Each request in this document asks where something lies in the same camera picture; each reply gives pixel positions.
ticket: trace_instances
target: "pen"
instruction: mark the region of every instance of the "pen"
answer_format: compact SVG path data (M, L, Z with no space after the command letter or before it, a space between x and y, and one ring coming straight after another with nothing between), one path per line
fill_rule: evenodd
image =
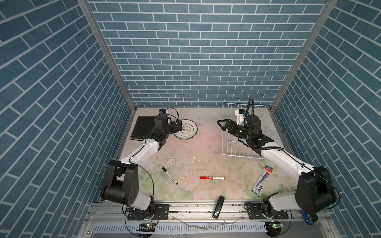
M225 177L211 177L211 176L203 177L203 176L201 176L200 179L225 180Z
M176 179L174 179L174 178L172 177L172 175L170 175L169 172L168 172L164 167L163 167L162 169L163 169L163 171L168 175L168 177L169 177L170 179L172 179L172 181L173 181L176 185L179 184L179 183L176 181Z

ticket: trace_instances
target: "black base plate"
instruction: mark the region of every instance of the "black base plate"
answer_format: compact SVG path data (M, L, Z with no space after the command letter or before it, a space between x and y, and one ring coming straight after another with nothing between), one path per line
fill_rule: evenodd
M135 211L130 209L128 212L128 220L144 220L138 209ZM157 220L157 212L159 212L159 220L168 220L169 204L155 204L153 221Z
M264 216L262 213L262 203L245 203L245 206L250 220L269 219L269 217ZM277 219L288 219L288 214L285 211L277 211L271 215L274 217L277 216Z

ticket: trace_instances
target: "brick wallpaper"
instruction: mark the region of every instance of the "brick wallpaper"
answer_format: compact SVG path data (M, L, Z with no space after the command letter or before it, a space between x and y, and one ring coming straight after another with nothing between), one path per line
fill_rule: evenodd
M276 115L294 153L329 168L342 237L381 236L381 1L339 0Z
M130 114L76 0L0 1L0 237L76 236Z
M90 0L138 107L270 105L326 0Z

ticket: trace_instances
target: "wire rack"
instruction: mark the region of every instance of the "wire rack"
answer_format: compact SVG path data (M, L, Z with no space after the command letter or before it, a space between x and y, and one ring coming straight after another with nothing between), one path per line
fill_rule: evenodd
M222 103L222 119L232 119L237 121L237 116L234 114L235 110L244 108L246 110L246 104L238 103ZM261 120L262 133L270 138L274 138L275 128L272 127L271 117L266 106L255 105L254 115L258 116ZM255 151L245 146L238 141L238 138L228 133L228 131L222 131L222 155L231 158L245 158L249 160L256 160L258 162L267 161L266 158L260 156Z

